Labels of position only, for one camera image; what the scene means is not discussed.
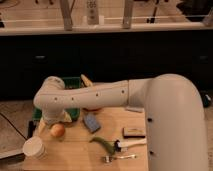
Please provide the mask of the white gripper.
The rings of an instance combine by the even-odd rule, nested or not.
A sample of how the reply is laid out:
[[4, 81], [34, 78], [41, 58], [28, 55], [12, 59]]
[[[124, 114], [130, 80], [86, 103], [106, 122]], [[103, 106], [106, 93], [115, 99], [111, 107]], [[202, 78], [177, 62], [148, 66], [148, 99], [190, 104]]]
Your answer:
[[59, 114], [43, 113], [42, 117], [43, 119], [40, 120], [38, 125], [38, 135], [42, 134], [42, 132], [46, 129], [46, 124], [52, 125], [61, 121], [65, 123], [72, 122], [72, 118], [67, 112]]

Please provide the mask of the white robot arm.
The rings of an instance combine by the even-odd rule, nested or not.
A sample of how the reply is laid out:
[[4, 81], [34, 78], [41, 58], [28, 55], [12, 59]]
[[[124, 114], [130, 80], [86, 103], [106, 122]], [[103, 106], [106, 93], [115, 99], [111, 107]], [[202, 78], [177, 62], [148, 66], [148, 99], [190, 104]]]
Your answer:
[[68, 90], [62, 79], [50, 76], [36, 93], [33, 103], [51, 123], [69, 108], [142, 108], [149, 171], [208, 171], [201, 96], [196, 86], [181, 75], [163, 74]]

